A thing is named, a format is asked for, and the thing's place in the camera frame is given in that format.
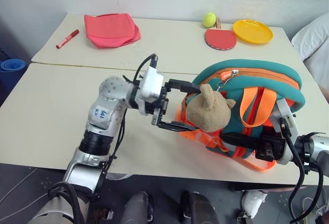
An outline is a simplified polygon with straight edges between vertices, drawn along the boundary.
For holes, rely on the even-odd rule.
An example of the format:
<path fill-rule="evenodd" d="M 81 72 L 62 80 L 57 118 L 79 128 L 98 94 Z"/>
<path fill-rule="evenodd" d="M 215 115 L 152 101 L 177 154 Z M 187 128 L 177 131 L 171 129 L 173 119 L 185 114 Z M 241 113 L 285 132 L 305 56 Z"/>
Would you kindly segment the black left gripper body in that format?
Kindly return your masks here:
<path fill-rule="evenodd" d="M 166 114 L 169 99 L 167 98 L 168 92 L 171 91 L 173 86 L 173 80 L 169 80 L 165 83 L 165 85 L 161 88 L 159 98 L 152 103 L 153 116 L 152 116 L 152 125 L 156 126 L 173 126 L 172 122 L 164 122 L 162 121 L 163 115 Z"/>

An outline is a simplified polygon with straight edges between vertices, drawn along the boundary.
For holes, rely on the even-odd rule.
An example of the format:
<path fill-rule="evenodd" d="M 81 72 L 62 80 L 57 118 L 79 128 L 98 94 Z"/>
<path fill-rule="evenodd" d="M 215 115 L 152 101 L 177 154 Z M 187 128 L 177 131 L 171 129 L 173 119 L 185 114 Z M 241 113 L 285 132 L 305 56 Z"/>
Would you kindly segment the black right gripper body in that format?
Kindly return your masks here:
<path fill-rule="evenodd" d="M 255 149 L 255 157 L 260 160 L 273 162 L 283 156 L 285 139 L 272 126 L 264 126 Z"/>

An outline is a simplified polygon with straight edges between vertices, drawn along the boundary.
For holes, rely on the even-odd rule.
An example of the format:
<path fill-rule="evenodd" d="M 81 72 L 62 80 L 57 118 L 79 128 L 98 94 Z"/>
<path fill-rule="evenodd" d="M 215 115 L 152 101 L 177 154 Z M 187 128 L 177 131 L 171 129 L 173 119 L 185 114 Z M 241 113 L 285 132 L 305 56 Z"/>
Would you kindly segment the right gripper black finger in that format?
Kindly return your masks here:
<path fill-rule="evenodd" d="M 262 139 L 254 138 L 240 133 L 221 133 L 220 138 L 231 145 L 258 150 L 261 146 Z"/>

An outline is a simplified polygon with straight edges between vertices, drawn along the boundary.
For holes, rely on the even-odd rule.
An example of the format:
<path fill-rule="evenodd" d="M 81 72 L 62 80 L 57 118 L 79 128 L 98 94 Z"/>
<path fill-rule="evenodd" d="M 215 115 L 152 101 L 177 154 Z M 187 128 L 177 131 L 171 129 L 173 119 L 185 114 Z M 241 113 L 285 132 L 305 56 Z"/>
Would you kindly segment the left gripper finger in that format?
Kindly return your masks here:
<path fill-rule="evenodd" d="M 188 94 L 199 94 L 200 87 L 188 81 L 169 79 L 168 81 L 169 89 L 178 89 L 180 92 Z"/>
<path fill-rule="evenodd" d="M 196 127 L 187 125 L 185 123 L 172 121 L 172 122 L 163 122 L 160 121 L 157 126 L 162 129 L 171 130 L 173 132 L 187 132 L 197 130 Z"/>

